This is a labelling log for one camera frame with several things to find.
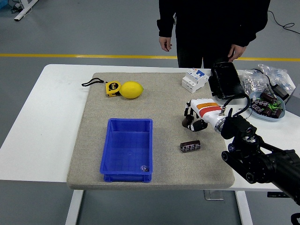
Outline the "person's right hand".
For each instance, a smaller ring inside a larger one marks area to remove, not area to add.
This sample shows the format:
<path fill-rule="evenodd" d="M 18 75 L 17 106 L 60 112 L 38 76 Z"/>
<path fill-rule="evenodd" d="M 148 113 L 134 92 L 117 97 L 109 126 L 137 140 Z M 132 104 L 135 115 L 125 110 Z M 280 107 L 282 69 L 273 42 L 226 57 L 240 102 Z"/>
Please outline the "person's right hand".
<path fill-rule="evenodd" d="M 170 37 L 159 37 L 159 43 L 161 49 L 165 52 L 169 52 L 172 49 L 172 43 Z"/>

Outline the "white and black robot right hand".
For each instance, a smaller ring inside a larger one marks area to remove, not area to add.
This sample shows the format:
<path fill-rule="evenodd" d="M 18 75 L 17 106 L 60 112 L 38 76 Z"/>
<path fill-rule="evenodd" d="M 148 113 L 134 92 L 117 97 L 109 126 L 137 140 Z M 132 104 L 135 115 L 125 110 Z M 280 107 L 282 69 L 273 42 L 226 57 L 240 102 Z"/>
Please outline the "white and black robot right hand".
<path fill-rule="evenodd" d="M 211 124 L 217 133 L 221 133 L 225 118 L 222 108 L 211 98 L 192 99 L 186 103 L 182 126 L 198 132 Z"/>

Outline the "person's left hand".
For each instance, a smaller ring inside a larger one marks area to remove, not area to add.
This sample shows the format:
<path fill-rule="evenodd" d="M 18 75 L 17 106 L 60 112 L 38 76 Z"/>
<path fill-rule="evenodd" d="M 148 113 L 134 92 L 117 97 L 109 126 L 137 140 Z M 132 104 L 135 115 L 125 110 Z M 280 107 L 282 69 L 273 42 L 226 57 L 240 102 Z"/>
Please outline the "person's left hand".
<path fill-rule="evenodd" d="M 246 48 L 246 46 L 242 47 L 239 45 L 232 44 L 228 53 L 228 61 L 233 62 L 234 60 L 241 57 L 242 54 L 245 52 Z"/>

